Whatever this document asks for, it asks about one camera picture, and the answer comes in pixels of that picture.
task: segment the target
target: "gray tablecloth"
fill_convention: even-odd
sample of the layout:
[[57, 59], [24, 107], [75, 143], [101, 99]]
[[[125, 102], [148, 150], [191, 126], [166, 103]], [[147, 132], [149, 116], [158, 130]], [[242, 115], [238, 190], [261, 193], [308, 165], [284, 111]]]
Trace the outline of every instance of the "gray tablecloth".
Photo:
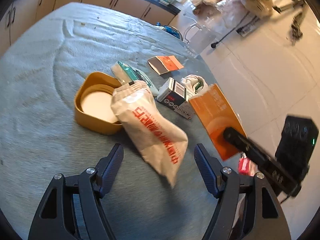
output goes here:
[[[175, 55], [185, 68], [159, 76], [147, 63], [159, 55]], [[189, 56], [174, 36], [140, 19], [79, 3], [36, 23], [0, 60], [0, 208], [23, 239], [53, 175], [81, 173], [115, 143], [123, 145], [124, 160], [102, 204], [117, 239], [202, 238], [217, 200], [205, 188], [193, 149], [203, 143], [218, 154], [197, 117], [188, 121], [157, 103], [189, 138], [174, 189], [143, 161], [123, 130], [108, 137], [74, 121], [73, 99], [84, 78], [94, 71], [113, 75], [110, 67], [117, 60], [147, 73], [158, 88], [169, 76], [179, 81], [197, 74], [215, 82], [204, 61]], [[236, 169], [237, 161], [224, 165]]]

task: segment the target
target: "black camera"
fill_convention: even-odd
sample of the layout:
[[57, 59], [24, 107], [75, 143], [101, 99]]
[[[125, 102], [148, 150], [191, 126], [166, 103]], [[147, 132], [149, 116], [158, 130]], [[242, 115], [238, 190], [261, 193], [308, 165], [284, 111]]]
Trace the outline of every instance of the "black camera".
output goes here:
[[295, 197], [309, 171], [308, 163], [318, 134], [319, 130], [312, 119], [288, 115], [276, 150], [276, 158], [272, 158], [259, 145], [232, 127], [226, 128], [223, 136], [257, 164], [277, 195], [284, 191], [288, 196]]

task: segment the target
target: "metal screw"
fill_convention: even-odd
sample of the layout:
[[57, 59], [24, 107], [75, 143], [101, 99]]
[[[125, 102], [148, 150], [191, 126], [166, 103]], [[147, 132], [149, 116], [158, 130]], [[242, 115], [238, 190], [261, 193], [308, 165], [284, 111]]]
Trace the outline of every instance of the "metal screw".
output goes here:
[[264, 178], [264, 175], [263, 175], [262, 172], [258, 172], [258, 173], [257, 173], [257, 177], [258, 177], [259, 179], [263, 179], [263, 178]]
[[94, 173], [95, 171], [96, 171], [95, 168], [87, 168], [87, 173], [88, 173], [88, 174], [92, 174], [92, 173]]
[[232, 171], [232, 169], [230, 169], [229, 167], [224, 167], [224, 168], [222, 169], [222, 171], [223, 171], [224, 173], [226, 173], [226, 174], [230, 174], [231, 171]]
[[61, 173], [57, 173], [55, 176], [54, 176], [54, 179], [61, 179], [62, 178], [62, 174]]

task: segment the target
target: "orange paper box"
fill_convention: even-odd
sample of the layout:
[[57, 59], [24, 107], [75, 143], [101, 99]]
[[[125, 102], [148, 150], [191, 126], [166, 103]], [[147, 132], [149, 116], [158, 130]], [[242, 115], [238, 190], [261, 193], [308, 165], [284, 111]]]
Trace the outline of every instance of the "orange paper box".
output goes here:
[[217, 84], [209, 86], [207, 92], [189, 99], [222, 160], [227, 160], [239, 152], [223, 138], [223, 131], [233, 127], [247, 136], [235, 112]]

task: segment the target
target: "black cable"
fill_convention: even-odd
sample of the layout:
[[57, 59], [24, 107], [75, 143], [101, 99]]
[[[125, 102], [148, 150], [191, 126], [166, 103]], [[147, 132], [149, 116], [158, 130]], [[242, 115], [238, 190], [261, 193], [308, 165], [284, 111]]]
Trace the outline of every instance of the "black cable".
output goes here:
[[248, 25], [252, 24], [255, 20], [257, 19], [257, 16], [253, 17], [252, 20], [250, 22], [248, 22], [247, 24], [243, 25], [242, 27], [240, 27], [239, 29], [236, 30], [237, 33], [241, 32], [243, 30], [243, 28], [247, 27]]
[[226, 35], [224, 35], [220, 41], [212, 43], [211, 48], [215, 49], [216, 46], [219, 44], [219, 42], [221, 42], [225, 37], [227, 37], [231, 32], [233, 32], [243, 22], [243, 20], [249, 15], [249, 13], [250, 12], [247, 12], [247, 14], [241, 19], [241, 21], [231, 31], [229, 31]]
[[282, 200], [282, 201], [280, 202], [280, 204], [282, 204], [284, 201], [286, 201], [289, 197], [290, 197], [290, 195], [287, 195], [287, 197], [286, 197], [284, 200]]

